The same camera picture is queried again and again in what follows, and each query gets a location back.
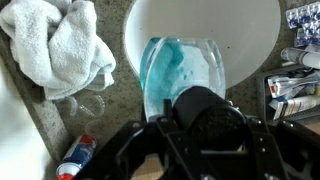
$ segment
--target packaging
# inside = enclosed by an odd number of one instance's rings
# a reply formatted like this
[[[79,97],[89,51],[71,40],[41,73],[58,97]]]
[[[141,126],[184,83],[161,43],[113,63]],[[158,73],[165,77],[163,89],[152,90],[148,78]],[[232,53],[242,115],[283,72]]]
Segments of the packaging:
[[[315,2],[299,8],[286,11],[288,27],[297,28],[306,23],[314,23],[320,20],[320,3]]]
[[[320,96],[304,96],[284,100],[283,102],[273,101],[273,107],[277,107],[273,120],[302,112],[320,105]]]
[[[315,96],[320,96],[320,83],[315,85],[314,95]]]
[[[299,28],[294,39],[294,47],[306,46],[310,43],[311,43],[311,36],[307,36],[304,33],[304,29]]]
[[[272,101],[269,103],[269,106],[272,107],[272,109],[277,110],[278,109],[278,105],[280,102],[284,102],[287,99],[285,99],[284,97],[280,96],[277,98],[272,99]]]
[[[316,28],[315,23],[313,22],[302,24],[302,29],[304,31],[304,34],[308,37],[313,36],[315,28]]]
[[[291,99],[295,97],[297,93],[299,93],[304,88],[304,86],[307,85],[308,88],[305,88],[306,93],[310,94],[310,91],[312,90],[314,92],[314,88],[312,89],[312,87],[314,87],[314,84],[320,81],[319,74],[320,72],[318,71],[312,71],[304,73],[303,77],[297,77],[299,75],[269,77],[267,82],[272,98],[283,96],[285,99]]]

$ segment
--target white sink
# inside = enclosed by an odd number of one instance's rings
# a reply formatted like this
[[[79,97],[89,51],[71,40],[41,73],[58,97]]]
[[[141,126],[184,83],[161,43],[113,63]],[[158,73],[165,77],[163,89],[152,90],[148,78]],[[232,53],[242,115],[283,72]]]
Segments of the white sink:
[[[125,27],[125,49],[139,74],[150,38],[211,38],[220,49],[229,88],[266,60],[280,23],[278,0],[136,0]]]

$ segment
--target white towel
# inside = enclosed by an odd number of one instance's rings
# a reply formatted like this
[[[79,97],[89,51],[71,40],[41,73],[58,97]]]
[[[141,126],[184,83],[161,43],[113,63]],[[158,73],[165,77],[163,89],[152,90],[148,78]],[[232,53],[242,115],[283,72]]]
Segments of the white towel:
[[[93,3],[80,0],[12,0],[0,13],[15,61],[47,99],[113,84],[116,62],[96,19]]]

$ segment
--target screw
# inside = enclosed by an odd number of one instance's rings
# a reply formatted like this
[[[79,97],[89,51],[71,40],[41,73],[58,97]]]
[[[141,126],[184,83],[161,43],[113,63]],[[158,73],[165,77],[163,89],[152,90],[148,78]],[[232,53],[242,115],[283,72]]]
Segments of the screw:
[[[140,127],[140,124],[139,124],[139,123],[133,123],[132,127],[133,127],[133,128],[139,128],[139,127]]]
[[[226,100],[226,101],[227,101],[227,103],[228,103],[230,106],[233,106],[232,101],[230,101],[230,100]]]
[[[255,122],[255,123],[258,123],[258,124],[262,123],[259,119],[256,119],[256,118],[251,118],[251,120],[252,120],[252,122]]]
[[[189,155],[189,154],[190,154],[190,149],[189,149],[189,148],[185,148],[185,149],[184,149],[184,153],[185,153],[186,155]]]
[[[279,178],[277,178],[276,176],[272,176],[268,173],[264,174],[264,177],[266,178],[266,180],[280,180]]]
[[[168,121],[168,119],[167,118],[161,118],[161,120],[160,120],[161,122],[167,122]]]
[[[215,180],[215,178],[209,174],[201,175],[202,180]]]

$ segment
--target countertop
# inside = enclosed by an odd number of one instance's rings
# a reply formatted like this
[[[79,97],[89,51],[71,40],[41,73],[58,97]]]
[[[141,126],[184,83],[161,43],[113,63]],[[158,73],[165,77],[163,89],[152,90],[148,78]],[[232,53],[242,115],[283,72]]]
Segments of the countertop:
[[[9,0],[0,0],[0,8]],[[91,118],[79,112],[70,116],[68,102],[56,103],[45,100],[41,87],[24,76],[13,61],[9,48],[9,38],[0,30],[0,55],[6,60],[6,66],[38,128],[52,158],[58,163],[71,141],[85,132],[85,125],[92,120],[100,123],[92,131],[102,136],[98,139],[101,148],[127,121],[139,120],[142,110],[142,91],[138,77],[130,67],[124,49],[124,28],[126,18],[135,0],[93,0],[97,20],[97,34],[109,46],[117,62],[112,73],[115,83],[102,92],[82,90],[75,94],[77,99],[88,99],[100,95],[106,104],[105,114],[100,118]],[[238,85],[227,90],[226,99],[240,107],[247,115],[257,115],[257,93],[255,76],[259,72],[280,67],[280,52],[293,46],[294,30],[287,28],[285,10],[299,7],[315,0],[279,0],[281,8],[281,28],[273,51],[264,64]],[[97,108],[97,103],[83,100],[88,108]]]

